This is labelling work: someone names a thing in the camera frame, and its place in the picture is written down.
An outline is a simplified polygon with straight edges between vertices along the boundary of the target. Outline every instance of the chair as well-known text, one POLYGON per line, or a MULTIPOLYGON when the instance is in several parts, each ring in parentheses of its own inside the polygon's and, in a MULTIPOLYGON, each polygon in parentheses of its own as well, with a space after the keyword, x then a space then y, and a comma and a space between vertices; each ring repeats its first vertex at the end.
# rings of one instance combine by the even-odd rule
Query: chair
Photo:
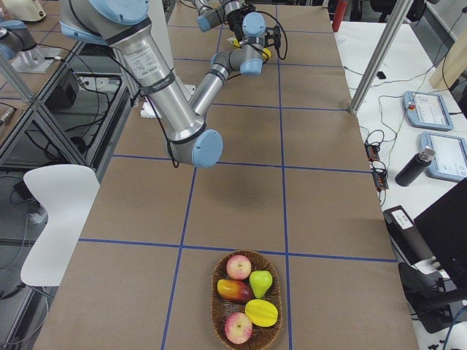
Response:
POLYGON ((27 172, 24 182, 48 213, 48 222, 21 269, 31 287, 58 287, 99 190, 94 171, 60 164, 27 172))

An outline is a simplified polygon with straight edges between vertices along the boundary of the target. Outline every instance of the apple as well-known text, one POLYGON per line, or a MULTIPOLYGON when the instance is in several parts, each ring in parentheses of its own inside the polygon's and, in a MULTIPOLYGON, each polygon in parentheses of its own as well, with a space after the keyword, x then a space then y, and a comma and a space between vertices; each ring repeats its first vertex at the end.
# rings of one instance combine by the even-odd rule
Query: apple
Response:
POLYGON ((234 255, 227 262, 227 274, 236 280, 246 279, 251 273, 250 259, 244 255, 234 255))
POLYGON ((231 314, 225 321, 225 335, 234 344, 243 344, 251 337, 253 324, 242 312, 231 314))

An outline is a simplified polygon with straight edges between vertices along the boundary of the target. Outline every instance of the woven basket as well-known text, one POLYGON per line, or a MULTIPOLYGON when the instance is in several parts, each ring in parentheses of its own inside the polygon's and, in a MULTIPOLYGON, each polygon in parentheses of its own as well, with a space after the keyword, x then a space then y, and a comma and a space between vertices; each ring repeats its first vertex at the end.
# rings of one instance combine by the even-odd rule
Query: woven basket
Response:
POLYGON ((280 299, 279 276, 271 262, 263 255, 250 250, 238 250, 226 255, 216 266, 212 277, 211 292, 211 320, 217 337, 230 349, 235 350, 261 350, 267 349, 276 340, 282 326, 282 302, 280 299), (217 281, 220 279, 230 279, 227 274, 227 262, 234 255, 244 255, 251 261, 252 272, 267 270, 272 275, 272 285, 261 298, 273 303, 278 312, 276 324, 270 327, 259 327, 253 325, 253 332, 250 339, 243 344, 234 344, 225 336, 224 326, 227 318, 234 312, 245 312, 245 305, 232 303, 224 300, 217 292, 217 281))

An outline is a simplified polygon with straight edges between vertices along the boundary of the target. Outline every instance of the black monitor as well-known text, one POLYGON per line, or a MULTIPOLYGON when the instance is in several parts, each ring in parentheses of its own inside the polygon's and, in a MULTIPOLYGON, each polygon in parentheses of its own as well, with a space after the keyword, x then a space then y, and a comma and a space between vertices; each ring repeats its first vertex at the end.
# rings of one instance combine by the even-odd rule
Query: black monitor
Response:
POLYGON ((458 288, 467 287, 467 179, 414 220, 420 235, 458 288))
POLYGON ((456 184, 414 220, 420 235, 451 281, 399 264, 406 298, 425 329, 449 327, 467 299, 467 179, 456 184))

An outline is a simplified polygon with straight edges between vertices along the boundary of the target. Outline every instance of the warning label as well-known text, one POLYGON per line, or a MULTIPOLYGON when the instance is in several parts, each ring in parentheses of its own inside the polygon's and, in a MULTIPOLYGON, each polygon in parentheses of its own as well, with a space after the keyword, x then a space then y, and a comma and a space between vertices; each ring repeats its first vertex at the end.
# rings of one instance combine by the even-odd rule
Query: warning label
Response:
POLYGON ((127 54, 126 61, 137 79, 148 77, 159 68, 159 62, 147 45, 127 54))

